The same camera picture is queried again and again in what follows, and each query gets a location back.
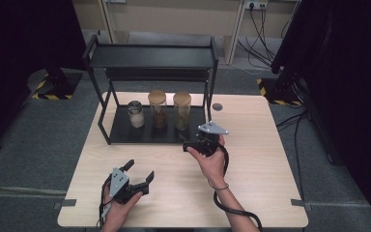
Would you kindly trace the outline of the person's left hand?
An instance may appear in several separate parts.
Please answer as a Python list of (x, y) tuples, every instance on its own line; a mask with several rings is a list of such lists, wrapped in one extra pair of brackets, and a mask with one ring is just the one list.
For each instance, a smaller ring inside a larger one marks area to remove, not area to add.
[(104, 205), (107, 209), (101, 232), (118, 232), (125, 224), (130, 210), (140, 200), (143, 193), (136, 193), (126, 204), (119, 204), (110, 197), (110, 184), (103, 189)]

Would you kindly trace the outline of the white wall power socket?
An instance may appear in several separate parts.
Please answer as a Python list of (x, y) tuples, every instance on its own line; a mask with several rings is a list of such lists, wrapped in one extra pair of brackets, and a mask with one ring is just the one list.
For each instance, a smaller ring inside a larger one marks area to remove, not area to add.
[(245, 7), (248, 10), (265, 10), (269, 0), (246, 0)]

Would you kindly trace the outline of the white furniture leg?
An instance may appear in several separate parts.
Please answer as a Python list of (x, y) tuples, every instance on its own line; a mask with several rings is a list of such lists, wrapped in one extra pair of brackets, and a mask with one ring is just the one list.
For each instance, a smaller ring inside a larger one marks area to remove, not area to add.
[(224, 62), (227, 65), (230, 65), (233, 63), (239, 34), (240, 34), (241, 27), (243, 24), (243, 16), (244, 16), (246, 3), (247, 3), (247, 0), (238, 0), (238, 7), (236, 10), (236, 16), (234, 19), (232, 33), (230, 36), (224, 36), (222, 39), (222, 45), (223, 45), (223, 51), (224, 51)]
[(102, 15), (103, 24), (105, 27), (105, 31), (109, 37), (109, 41), (114, 44), (117, 42), (114, 27), (113, 27), (113, 19), (110, 17), (110, 11), (108, 9), (108, 0), (98, 0), (100, 5), (100, 11)]

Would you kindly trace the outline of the dark curtain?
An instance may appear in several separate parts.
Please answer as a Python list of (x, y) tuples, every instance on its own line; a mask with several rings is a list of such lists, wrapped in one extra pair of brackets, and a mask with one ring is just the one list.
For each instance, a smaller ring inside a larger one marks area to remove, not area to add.
[(301, 0), (271, 64), (300, 90), (371, 205), (371, 0)]
[(82, 70), (85, 49), (72, 0), (0, 0), (0, 137), (40, 70)]

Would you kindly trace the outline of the short glass jar wooden lid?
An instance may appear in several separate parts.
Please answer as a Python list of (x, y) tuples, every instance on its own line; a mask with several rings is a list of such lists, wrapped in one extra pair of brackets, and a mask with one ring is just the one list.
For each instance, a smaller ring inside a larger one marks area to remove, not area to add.
[(155, 128), (161, 129), (167, 126), (166, 95), (161, 90), (149, 93), (148, 100)]

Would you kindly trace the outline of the black metal shelf rack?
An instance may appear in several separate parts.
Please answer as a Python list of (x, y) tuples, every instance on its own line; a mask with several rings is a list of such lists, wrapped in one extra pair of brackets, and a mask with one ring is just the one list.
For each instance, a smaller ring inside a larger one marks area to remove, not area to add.
[[(95, 69), (102, 69), (108, 81), (105, 94), (98, 94), (101, 112), (98, 126), (107, 144), (117, 143), (183, 143), (192, 141), (198, 127), (211, 118), (218, 57), (214, 42), (208, 45), (161, 44), (106, 44), (96, 36), (89, 41), (83, 55), (83, 63), (94, 85)], [(110, 131), (103, 126), (110, 100), (117, 99), (114, 84), (118, 81), (141, 82), (191, 82), (202, 83), (202, 103), (190, 111), (190, 125), (183, 130), (175, 127), (175, 110), (166, 107), (166, 125), (154, 125), (154, 115), (148, 104), (143, 106), (145, 125), (135, 128), (128, 118), (128, 106), (117, 103)]]

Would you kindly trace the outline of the thin wrist band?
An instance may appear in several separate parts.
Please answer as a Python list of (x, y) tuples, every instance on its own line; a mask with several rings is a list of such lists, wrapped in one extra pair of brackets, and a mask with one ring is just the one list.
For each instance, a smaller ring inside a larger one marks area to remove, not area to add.
[(208, 182), (209, 186), (214, 190), (214, 191), (221, 191), (229, 188), (229, 184), (225, 183), (224, 188), (216, 188), (211, 182)]

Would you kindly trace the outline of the tall glass jar wooden lid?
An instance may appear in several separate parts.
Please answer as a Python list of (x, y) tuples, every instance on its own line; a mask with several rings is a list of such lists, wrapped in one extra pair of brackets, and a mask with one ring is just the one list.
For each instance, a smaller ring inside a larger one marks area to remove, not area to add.
[(186, 130), (189, 126), (191, 95), (188, 92), (178, 92), (174, 95), (173, 101), (175, 128), (181, 131)]

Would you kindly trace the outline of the grey tape strip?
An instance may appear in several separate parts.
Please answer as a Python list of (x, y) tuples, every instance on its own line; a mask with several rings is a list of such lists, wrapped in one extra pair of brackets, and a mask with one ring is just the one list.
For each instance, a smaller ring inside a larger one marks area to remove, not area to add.
[(312, 211), (312, 206), (310, 203), (301, 200), (301, 199), (291, 199), (291, 204), (292, 206), (298, 206), (298, 207), (303, 207), (306, 212)]
[(55, 202), (53, 209), (60, 210), (62, 207), (73, 207), (76, 204), (76, 199), (64, 199), (61, 202)]

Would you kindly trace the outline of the person's right hand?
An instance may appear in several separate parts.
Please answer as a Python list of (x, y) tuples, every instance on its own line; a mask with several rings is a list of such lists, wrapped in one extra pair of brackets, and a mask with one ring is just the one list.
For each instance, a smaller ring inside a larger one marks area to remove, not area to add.
[(216, 188), (224, 188), (224, 164), (225, 156), (221, 146), (225, 143), (223, 136), (219, 137), (219, 145), (216, 151), (209, 157), (201, 155), (198, 151), (188, 148), (188, 152), (197, 160), (203, 175)]

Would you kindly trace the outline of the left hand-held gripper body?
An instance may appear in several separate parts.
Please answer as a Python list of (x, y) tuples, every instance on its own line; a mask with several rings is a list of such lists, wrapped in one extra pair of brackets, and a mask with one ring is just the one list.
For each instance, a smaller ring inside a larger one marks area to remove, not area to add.
[(120, 204), (128, 203), (131, 198), (138, 192), (143, 191), (143, 186), (131, 185), (129, 176), (126, 174), (124, 167), (114, 167), (111, 173), (111, 182), (109, 196)]

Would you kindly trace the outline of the black stand base striped edge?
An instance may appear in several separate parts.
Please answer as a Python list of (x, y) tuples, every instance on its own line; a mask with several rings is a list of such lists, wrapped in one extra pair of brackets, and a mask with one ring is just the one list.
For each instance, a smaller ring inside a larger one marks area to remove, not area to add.
[(301, 101), (292, 89), (278, 90), (276, 78), (258, 78), (260, 94), (271, 104), (301, 106)]
[(33, 91), (33, 99), (70, 100), (82, 77), (80, 72), (63, 72), (53, 75), (45, 72), (43, 79)]

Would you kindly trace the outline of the glass jar with metal lid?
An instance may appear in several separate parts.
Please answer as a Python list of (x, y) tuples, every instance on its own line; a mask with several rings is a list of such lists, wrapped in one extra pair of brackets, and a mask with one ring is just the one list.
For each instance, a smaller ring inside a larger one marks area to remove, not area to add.
[(131, 125), (134, 128), (141, 128), (144, 126), (143, 107), (140, 101), (131, 101), (128, 104), (128, 115)]

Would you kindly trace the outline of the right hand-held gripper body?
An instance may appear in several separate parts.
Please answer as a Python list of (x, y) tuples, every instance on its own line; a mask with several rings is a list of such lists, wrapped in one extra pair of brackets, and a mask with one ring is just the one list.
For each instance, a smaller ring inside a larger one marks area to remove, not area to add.
[(198, 127), (197, 142), (193, 148), (204, 156), (211, 156), (219, 145), (219, 136), (228, 134), (228, 130), (219, 126), (213, 121), (209, 121)]

